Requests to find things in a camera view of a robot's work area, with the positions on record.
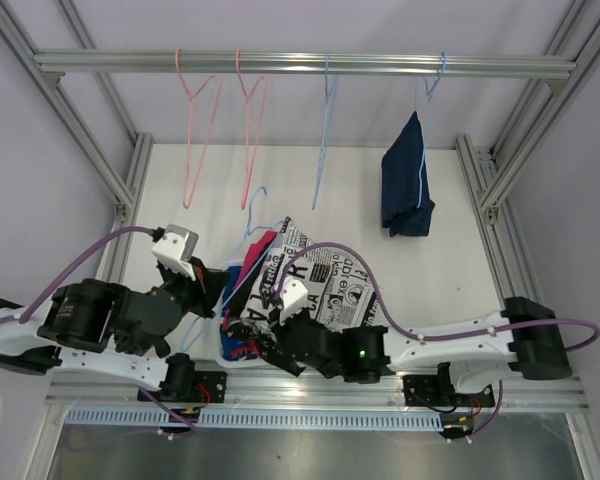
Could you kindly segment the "white black print trousers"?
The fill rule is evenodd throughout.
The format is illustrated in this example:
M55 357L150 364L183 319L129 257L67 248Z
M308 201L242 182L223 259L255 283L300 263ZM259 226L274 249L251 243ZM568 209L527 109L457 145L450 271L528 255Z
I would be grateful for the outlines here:
M314 243L289 217L277 235L286 265L297 251ZM350 254L320 247L296 260L288 273L305 284L311 318L328 329L340 332L376 323L378 301L373 286L361 263Z

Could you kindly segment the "white plastic basket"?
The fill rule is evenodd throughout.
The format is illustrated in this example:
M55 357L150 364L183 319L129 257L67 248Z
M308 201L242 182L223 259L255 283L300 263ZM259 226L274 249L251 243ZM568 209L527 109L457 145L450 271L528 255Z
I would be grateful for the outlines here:
M225 302L239 283L238 278L242 270L242 262L229 262L227 269L230 273L230 279L221 294L219 301L221 306L220 317L218 318L218 326L213 331L217 343L214 359L226 369L262 367L265 362L248 347L247 343L240 339L232 339L225 329L225 317L228 313L228 306Z

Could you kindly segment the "pink trousers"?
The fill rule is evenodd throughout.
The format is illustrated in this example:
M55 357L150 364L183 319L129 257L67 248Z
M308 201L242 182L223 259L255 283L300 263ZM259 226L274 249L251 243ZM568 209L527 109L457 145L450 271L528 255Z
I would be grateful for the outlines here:
M259 262L265 250L276 239L277 234L278 232L275 230L266 231L256 243L250 245L243 260L237 284L240 284L245 277L249 276L251 268Z

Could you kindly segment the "blue hanger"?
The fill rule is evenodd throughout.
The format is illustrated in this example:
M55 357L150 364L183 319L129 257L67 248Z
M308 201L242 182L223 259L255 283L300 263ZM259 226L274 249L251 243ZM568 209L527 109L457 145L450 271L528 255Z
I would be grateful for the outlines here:
M252 224L253 222L253 204L256 201L256 199L260 196L264 196L266 197L268 195L267 189L264 185L259 186L256 191L249 197L248 200L248 205L247 205L247 220L245 223L245 228L244 228L244 232L243 232L243 237L241 239L241 241L237 244L237 246L228 254L228 256L225 258L225 261L221 264L221 268L222 269L226 269L229 264L236 259L236 255L240 252L240 250L242 249L243 246L246 245L247 240L256 232L258 231L270 231L273 230L276 225L274 226L263 226L263 225L256 225L254 226ZM201 320L200 316L196 316L195 319L191 322L191 324L188 326L181 342L180 342L180 348L179 351L181 353L187 353L192 347L193 345L196 343L196 341L201 337L201 335L204 333L205 331L205 327L202 327L200 329L200 331L196 334L196 336L189 341L189 337L192 334L193 330L195 329L195 327L197 326L197 324L199 323L199 321Z
M314 193L312 198L312 210L315 210L319 201L320 189L326 165L328 148L331 140L331 132L333 125L333 114L335 98L338 91L338 77L333 77L330 74L331 52L328 51L325 55L324 66L324 115L322 125L322 135L320 143L320 151L318 156L316 179L314 185Z
M442 79L442 77L444 76L444 74L446 72L447 62L448 62L448 54L445 51L441 52L440 60L441 60L441 66L436 71L436 76L435 76L434 80L429 81L424 76L421 76L421 80L424 84L424 90L425 90L425 95L426 95L426 105L425 105L424 122L422 123L422 126L421 126L423 148L422 148L420 165L419 165L419 169L418 169L419 190L418 190L418 201L416 204L417 208L421 208L424 203L424 172L425 172L425 166L426 166L427 136L428 136L428 130L429 130L430 111L431 111L431 104L432 104L432 101L433 101L433 98L435 95L435 90L436 90L440 80Z

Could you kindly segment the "black white patterned trousers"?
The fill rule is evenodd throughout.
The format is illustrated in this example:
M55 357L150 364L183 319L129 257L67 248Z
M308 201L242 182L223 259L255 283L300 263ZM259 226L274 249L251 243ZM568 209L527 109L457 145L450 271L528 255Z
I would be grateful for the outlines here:
M229 335L251 343L268 365L267 347L275 341L271 327L279 322L278 301L282 285L286 279L297 279L283 271L285 252L278 244L277 235L251 268L249 276L236 285L228 298L230 310L226 326Z

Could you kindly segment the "navy blue trousers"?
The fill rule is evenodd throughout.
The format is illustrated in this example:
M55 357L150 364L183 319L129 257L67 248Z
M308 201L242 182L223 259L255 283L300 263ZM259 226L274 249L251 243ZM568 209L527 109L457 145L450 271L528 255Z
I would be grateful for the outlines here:
M381 160L381 226L391 237L426 237L434 208L422 125L414 111Z

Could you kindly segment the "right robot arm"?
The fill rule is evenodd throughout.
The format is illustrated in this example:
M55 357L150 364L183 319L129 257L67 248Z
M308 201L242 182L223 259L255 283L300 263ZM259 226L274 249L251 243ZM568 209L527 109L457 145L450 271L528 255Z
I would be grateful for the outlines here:
M554 312L525 297L510 297L502 310L462 322L456 333L438 326L410 334L403 350L390 349L382 325L331 331L299 310L272 326L263 359L294 376L311 367L325 378L373 384L413 368L437 368L436 395L458 404L470 393L511 377L551 381L571 376L567 349Z

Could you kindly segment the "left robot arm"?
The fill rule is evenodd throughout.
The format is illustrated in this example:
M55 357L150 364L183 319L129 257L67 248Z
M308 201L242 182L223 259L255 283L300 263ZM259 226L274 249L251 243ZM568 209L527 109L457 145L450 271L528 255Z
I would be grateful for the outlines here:
M102 373L162 402L210 401L194 361L172 352L167 337L188 314L213 317L231 275L197 258L187 264L189 273L160 266L162 284L145 293L85 279L58 288L33 312L0 298L0 368Z

